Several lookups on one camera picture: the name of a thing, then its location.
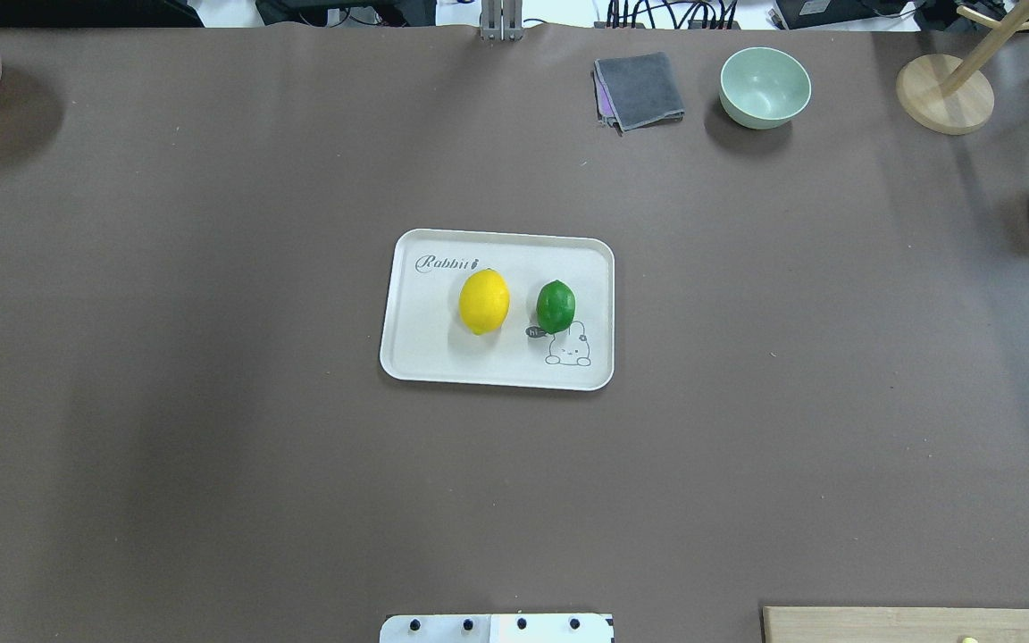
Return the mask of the yellow lemon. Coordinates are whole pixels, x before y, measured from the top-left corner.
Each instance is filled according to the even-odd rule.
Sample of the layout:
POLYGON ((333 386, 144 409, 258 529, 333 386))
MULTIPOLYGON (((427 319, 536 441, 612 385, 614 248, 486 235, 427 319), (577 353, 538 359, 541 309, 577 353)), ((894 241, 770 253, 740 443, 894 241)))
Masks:
POLYGON ((510 292, 502 274, 493 269, 477 271, 465 281, 458 298, 458 312, 474 335, 495 332, 506 321, 510 292))

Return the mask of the green lime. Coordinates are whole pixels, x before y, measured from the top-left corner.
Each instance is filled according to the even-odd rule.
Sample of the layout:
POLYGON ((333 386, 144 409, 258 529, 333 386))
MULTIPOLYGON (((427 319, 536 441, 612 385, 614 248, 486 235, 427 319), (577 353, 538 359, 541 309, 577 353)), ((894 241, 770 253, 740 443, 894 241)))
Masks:
POLYGON ((540 289, 536 301, 538 326, 547 334, 568 330, 576 313, 576 297, 561 280, 554 280, 540 289))

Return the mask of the cream rabbit tray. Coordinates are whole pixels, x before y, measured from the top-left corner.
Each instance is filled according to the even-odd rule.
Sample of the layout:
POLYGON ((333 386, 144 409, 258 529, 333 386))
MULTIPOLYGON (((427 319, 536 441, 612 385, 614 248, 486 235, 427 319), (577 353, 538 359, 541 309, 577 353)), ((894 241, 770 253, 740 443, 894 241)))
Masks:
POLYGON ((615 366, 615 257, 596 238, 414 229, 395 245, 380 361, 405 381, 595 391, 615 366), (511 293, 503 326, 475 335, 457 301, 471 274, 497 271, 511 293), (571 325, 540 329, 540 289, 576 296, 571 325))

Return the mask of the grey folded cloth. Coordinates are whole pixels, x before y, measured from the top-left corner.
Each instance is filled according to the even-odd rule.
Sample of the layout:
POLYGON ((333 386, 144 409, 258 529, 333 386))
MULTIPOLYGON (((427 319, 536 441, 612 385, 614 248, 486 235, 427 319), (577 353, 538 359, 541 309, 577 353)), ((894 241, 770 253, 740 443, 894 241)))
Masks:
POLYGON ((592 72, 598 119, 622 133, 681 121, 685 106, 668 53, 601 58, 592 72))

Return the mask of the green bowl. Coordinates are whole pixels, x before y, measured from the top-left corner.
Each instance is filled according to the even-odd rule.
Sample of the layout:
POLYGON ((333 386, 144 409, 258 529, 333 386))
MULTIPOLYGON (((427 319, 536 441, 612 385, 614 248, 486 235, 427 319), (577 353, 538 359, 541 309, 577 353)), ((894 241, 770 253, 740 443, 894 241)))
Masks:
POLYGON ((748 47, 731 53, 720 70, 720 104, 739 126, 784 126, 803 113, 812 95, 804 65, 783 50, 748 47))

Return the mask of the wooden cutting board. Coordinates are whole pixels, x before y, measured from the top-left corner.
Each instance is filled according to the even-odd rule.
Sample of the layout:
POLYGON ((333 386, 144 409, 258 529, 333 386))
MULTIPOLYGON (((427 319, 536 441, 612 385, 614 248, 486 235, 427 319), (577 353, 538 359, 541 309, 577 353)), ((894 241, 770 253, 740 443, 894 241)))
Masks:
POLYGON ((765 606, 766 642, 1029 642, 1029 609, 765 606))

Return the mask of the wooden mug tree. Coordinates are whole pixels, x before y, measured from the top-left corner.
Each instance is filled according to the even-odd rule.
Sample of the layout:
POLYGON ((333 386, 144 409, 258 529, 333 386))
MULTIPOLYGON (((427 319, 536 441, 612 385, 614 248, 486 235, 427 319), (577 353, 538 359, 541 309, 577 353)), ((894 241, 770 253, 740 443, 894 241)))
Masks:
POLYGON ((972 133, 988 122, 995 96, 980 69, 1020 31, 1029 31, 1029 1, 1018 1, 1005 17, 987 17, 961 5, 961 17, 988 29, 964 60, 951 53, 923 53, 899 70, 897 97, 920 126, 947 135, 972 133))

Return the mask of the aluminium frame post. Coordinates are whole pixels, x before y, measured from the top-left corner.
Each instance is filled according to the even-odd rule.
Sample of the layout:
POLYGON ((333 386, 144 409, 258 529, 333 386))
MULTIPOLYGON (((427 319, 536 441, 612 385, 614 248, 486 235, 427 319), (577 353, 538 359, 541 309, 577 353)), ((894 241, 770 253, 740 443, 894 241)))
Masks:
POLYGON ((480 28, 483 41, 517 41, 522 39, 523 1, 481 1, 480 28))

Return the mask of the white pole base plate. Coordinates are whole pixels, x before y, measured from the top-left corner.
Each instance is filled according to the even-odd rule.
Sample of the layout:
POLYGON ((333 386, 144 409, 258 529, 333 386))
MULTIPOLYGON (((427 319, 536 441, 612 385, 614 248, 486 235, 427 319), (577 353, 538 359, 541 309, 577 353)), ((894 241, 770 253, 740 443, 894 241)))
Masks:
POLYGON ((385 619, 380 642, 614 642, 609 614, 400 614, 385 619))

